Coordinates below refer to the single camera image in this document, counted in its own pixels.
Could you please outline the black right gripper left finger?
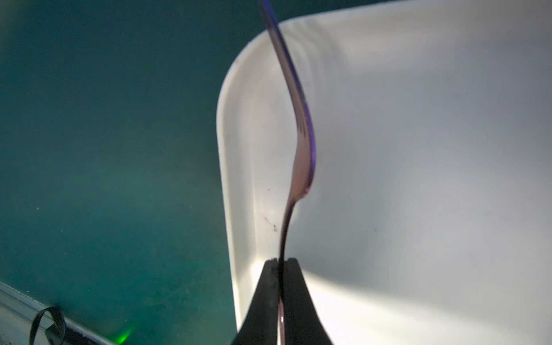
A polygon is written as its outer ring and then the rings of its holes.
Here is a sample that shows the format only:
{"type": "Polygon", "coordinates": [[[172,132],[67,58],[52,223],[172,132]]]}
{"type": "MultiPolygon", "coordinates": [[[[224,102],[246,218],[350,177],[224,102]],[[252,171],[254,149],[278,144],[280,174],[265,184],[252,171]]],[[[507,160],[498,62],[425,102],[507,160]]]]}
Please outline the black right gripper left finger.
{"type": "Polygon", "coordinates": [[[244,323],[232,344],[276,345],[279,300],[278,260],[267,260],[262,268],[244,323]]]}

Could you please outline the white rectangular tray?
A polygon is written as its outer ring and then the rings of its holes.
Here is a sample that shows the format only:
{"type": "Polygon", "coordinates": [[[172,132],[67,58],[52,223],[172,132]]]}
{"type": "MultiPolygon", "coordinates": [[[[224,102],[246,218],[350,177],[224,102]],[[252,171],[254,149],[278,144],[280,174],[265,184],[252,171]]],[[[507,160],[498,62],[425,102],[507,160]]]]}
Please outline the white rectangular tray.
{"type": "Polygon", "coordinates": [[[551,343],[551,3],[280,29],[316,133],[286,254],[335,344],[551,343]]]}

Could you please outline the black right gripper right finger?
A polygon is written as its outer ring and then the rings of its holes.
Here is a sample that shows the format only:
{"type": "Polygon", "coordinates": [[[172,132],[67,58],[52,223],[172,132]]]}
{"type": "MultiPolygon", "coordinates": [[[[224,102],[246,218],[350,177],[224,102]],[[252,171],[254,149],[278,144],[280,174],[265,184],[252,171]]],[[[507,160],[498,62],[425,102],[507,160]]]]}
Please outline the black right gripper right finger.
{"type": "Polygon", "coordinates": [[[283,327],[285,344],[332,344],[295,258],[283,266],[283,327]]]}

